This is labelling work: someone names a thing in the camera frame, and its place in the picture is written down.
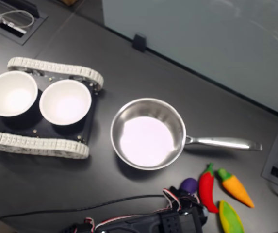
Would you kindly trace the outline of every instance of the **red chili pepper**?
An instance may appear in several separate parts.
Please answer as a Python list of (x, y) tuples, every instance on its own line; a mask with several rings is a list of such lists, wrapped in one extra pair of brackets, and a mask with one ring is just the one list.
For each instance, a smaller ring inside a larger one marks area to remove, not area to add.
[(208, 168), (203, 172), (199, 178), (199, 197), (201, 202), (210, 212), (218, 213), (218, 208), (213, 202), (212, 192), (214, 175), (212, 170), (213, 164), (210, 163)]

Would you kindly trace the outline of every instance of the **orange carrot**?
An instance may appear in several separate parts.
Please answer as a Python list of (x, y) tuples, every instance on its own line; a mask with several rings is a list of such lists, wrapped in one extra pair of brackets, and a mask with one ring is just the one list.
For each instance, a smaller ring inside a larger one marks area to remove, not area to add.
[(245, 188), (236, 176), (230, 174), (223, 168), (218, 169), (217, 173), (222, 178), (223, 187), (230, 194), (232, 194), (237, 200), (241, 201), (247, 206), (254, 208), (253, 201), (251, 200), (249, 194), (246, 192)]

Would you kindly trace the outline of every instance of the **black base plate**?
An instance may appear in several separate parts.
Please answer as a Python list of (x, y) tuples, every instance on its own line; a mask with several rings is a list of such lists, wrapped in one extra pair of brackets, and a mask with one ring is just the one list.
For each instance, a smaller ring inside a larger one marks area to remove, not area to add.
[(25, 113), (14, 117), (0, 116), (0, 132), (10, 133), (28, 137), (40, 138), (61, 138), (74, 141), (88, 143), (95, 107), (97, 103), (97, 92), (90, 86), (89, 82), (82, 82), (90, 91), (92, 103), (87, 115), (77, 123), (67, 126), (58, 126), (51, 124), (43, 118), (39, 109), (39, 100), (50, 84), (58, 81), (54, 79), (52, 82), (47, 77), (34, 76), (39, 87), (38, 96), (33, 106)]

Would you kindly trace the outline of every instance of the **plush vegetable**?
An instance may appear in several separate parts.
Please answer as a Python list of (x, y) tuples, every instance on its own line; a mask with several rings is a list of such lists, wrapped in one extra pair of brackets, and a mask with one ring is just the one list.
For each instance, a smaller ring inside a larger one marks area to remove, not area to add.
[(223, 168), (219, 169), (217, 173), (222, 178), (223, 187), (230, 194), (232, 194), (237, 200), (241, 201), (247, 206), (254, 208), (253, 201), (251, 200), (250, 196), (236, 176), (230, 174)]
[(212, 192), (214, 175), (212, 170), (213, 164), (210, 163), (208, 168), (203, 172), (199, 178), (199, 197), (203, 205), (207, 207), (210, 212), (218, 213), (218, 208), (213, 203)]
[(226, 201), (220, 201), (220, 219), (225, 233), (244, 233), (236, 211)]
[(194, 178), (187, 178), (180, 185), (180, 190), (183, 190), (189, 194), (195, 193), (197, 188), (198, 182)]

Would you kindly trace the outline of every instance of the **black cable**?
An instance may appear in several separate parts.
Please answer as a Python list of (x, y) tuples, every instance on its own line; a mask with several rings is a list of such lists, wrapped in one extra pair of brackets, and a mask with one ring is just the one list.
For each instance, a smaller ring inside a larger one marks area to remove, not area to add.
[(128, 198), (121, 198), (117, 200), (111, 200), (107, 201), (101, 204), (97, 204), (94, 206), (89, 206), (89, 207), (83, 207), (83, 208), (78, 208), (78, 209), (64, 209), (64, 210), (40, 210), (40, 211), (32, 211), (32, 212), (25, 212), (22, 214), (15, 214), (15, 215), (4, 215), (0, 217), (0, 221), (5, 218), (9, 217), (21, 217), (21, 216), (28, 216), (28, 215), (39, 215), (39, 214), (57, 214), (57, 213), (69, 213), (69, 212), (78, 212), (78, 211), (85, 211), (85, 210), (91, 210), (91, 209), (96, 209), (98, 207), (104, 206), (104, 205), (110, 205), (126, 200), (133, 200), (133, 199), (140, 199), (140, 198), (163, 198), (163, 195), (141, 195), (141, 196), (134, 196), (134, 197), (128, 197)]

